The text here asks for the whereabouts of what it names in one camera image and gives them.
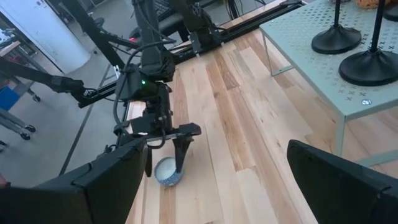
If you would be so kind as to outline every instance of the blue bin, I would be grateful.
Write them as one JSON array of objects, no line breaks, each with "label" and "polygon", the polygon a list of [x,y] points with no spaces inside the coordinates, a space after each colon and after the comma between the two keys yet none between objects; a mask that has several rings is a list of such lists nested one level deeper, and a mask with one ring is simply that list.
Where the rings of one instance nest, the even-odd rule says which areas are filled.
[{"label": "blue bin", "polygon": [[0,89],[0,108],[8,111],[19,100],[19,95],[8,86]]}]

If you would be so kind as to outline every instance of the gray metal table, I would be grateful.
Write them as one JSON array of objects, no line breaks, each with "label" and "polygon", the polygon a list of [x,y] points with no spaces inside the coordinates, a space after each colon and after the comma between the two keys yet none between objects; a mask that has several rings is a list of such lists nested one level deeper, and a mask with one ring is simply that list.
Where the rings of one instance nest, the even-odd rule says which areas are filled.
[{"label": "gray metal table", "polygon": [[[312,38],[328,29],[334,18],[335,6],[327,0],[317,0],[260,26],[266,38],[291,63],[272,71],[272,75],[296,68],[301,76],[329,104],[338,115],[335,148],[343,152],[345,123],[398,105],[398,82],[377,87],[352,85],[341,79],[338,67],[347,56],[367,50],[371,45],[376,10],[360,9],[355,2],[341,4],[340,24],[354,27],[362,33],[361,44],[352,51],[339,55],[322,55],[311,49]],[[382,50],[398,53],[398,23],[383,20],[379,46]],[[398,159],[398,150],[376,154],[357,163],[373,166]]]}]

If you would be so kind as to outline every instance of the wicker basket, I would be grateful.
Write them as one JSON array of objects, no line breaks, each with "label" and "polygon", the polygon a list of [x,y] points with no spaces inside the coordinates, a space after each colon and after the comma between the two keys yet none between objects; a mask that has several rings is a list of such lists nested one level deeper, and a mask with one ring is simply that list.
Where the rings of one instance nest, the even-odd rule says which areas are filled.
[{"label": "wicker basket", "polygon": [[379,0],[356,0],[359,7],[363,9],[377,9],[379,5]]}]

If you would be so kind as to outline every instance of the perforated tabletop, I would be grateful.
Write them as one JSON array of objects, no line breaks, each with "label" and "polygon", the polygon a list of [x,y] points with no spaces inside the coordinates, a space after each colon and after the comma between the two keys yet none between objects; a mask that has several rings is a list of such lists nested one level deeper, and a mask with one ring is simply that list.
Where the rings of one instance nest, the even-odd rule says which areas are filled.
[{"label": "perforated tabletop", "polygon": [[[362,42],[339,55],[322,55],[311,49],[312,38],[332,24],[335,5],[317,0],[260,26],[264,35],[301,73],[311,86],[338,111],[355,119],[398,105],[398,82],[377,87],[344,81],[338,67],[347,56],[370,48],[376,10],[360,9],[355,2],[341,3],[340,24],[361,31]],[[379,38],[382,50],[398,53],[398,22],[383,19]]]}]

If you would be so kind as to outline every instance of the blue and white bowl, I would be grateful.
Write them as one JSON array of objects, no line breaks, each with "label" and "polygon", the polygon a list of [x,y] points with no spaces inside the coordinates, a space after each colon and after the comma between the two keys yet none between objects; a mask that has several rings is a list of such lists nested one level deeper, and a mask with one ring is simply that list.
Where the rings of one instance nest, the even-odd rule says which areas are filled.
[{"label": "blue and white bowl", "polygon": [[179,174],[177,173],[173,157],[161,159],[156,164],[154,171],[156,180],[166,187],[179,183],[182,178],[182,171]]}]

